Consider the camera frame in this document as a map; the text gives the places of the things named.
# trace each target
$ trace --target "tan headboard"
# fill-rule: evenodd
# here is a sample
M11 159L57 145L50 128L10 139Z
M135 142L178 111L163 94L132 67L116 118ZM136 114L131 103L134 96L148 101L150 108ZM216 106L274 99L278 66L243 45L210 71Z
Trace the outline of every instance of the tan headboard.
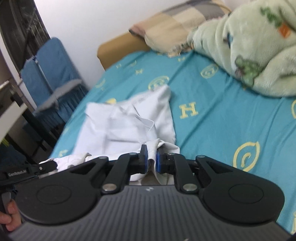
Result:
M97 56L107 69L124 56L140 50L148 51L150 48L142 38L126 33L99 46Z

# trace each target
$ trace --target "beige pillow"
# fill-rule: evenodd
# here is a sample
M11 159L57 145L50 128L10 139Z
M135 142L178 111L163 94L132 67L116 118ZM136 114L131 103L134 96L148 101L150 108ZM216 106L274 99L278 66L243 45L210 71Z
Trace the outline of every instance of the beige pillow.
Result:
M177 55L190 49L187 35L208 19L222 17L230 9L220 0L191 0L157 13L133 25L129 31L145 39L155 51Z

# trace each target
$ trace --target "ribbed gray grip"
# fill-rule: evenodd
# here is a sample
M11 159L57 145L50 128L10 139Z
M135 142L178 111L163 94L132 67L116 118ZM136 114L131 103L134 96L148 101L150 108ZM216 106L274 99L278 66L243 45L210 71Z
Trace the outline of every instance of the ribbed gray grip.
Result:
M289 236L276 223L225 223L197 196L181 194L174 186L126 186L118 194L103 196L88 215L73 223L25 223L10 235L16 241L284 241Z

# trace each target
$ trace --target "human hand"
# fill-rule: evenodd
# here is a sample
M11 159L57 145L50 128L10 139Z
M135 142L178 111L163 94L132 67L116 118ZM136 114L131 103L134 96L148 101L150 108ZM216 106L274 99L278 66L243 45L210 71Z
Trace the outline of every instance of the human hand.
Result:
M7 205L8 214L0 212L0 224L6 224L8 231L14 231L21 224L22 220L16 202L12 199Z

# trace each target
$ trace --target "blue chair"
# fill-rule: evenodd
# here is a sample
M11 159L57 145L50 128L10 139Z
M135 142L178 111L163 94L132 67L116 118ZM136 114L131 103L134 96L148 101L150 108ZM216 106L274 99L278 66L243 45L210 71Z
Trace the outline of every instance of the blue chair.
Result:
M26 61L21 77L37 105L33 114L48 131L66 123L88 92L58 38L47 41ZM40 140L29 125L24 129Z

